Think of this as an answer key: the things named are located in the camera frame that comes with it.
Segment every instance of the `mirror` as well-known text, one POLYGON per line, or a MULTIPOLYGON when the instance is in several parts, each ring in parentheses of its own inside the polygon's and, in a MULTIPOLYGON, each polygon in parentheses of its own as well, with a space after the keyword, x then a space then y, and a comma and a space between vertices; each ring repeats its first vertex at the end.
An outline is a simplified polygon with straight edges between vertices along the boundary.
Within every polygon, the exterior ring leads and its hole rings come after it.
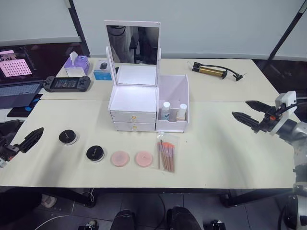
POLYGON ((106 26, 118 84, 156 84, 159 28, 106 26))

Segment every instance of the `purple tissue box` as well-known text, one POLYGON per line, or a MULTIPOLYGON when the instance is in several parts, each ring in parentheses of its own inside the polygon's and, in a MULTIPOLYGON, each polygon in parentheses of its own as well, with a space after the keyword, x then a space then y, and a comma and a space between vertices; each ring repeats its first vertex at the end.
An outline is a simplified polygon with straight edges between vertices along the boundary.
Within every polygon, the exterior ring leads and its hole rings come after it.
POLYGON ((69 77, 82 77, 87 75, 90 67, 87 56, 78 55, 72 65, 71 58, 69 57, 65 62, 64 68, 69 77))

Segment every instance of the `drawer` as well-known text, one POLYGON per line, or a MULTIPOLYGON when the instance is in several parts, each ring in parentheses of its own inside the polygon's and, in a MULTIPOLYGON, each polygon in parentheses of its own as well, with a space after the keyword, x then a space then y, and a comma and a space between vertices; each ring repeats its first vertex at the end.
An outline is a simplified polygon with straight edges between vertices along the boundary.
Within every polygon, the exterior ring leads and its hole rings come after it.
POLYGON ((155 123, 156 113, 114 112, 111 111, 114 122, 155 123))
POLYGON ((140 132, 154 132, 155 123, 129 123, 129 122, 114 122, 115 128, 118 131, 140 131, 140 132))

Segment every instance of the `white robot part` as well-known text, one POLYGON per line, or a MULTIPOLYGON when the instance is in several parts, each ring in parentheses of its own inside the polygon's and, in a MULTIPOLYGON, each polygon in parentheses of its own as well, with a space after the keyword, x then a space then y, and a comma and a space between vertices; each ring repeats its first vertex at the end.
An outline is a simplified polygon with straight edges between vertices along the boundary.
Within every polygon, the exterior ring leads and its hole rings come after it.
MULTIPOLYGON (((286 104, 286 107, 295 104, 296 92, 289 91, 287 93, 281 93, 275 100, 276 109, 278 109, 283 103, 286 104)), ((286 122, 286 120, 289 119, 290 115, 293 114, 295 110, 296 106, 283 112, 282 116, 280 117, 280 121, 275 125, 275 127, 270 132, 272 136, 283 126, 283 124, 286 122)))

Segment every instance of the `tissue box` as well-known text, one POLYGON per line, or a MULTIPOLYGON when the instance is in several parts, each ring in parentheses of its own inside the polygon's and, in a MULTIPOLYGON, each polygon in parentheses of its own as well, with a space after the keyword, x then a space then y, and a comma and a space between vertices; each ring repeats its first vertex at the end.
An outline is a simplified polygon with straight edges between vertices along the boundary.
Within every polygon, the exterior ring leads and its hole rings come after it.
POLYGON ((77 56, 72 64, 71 57, 65 62, 64 68, 69 77, 82 77, 87 75, 90 67, 87 56, 77 56))
POLYGON ((110 65, 107 60, 98 60, 94 69, 96 80, 112 80, 110 73, 110 65))

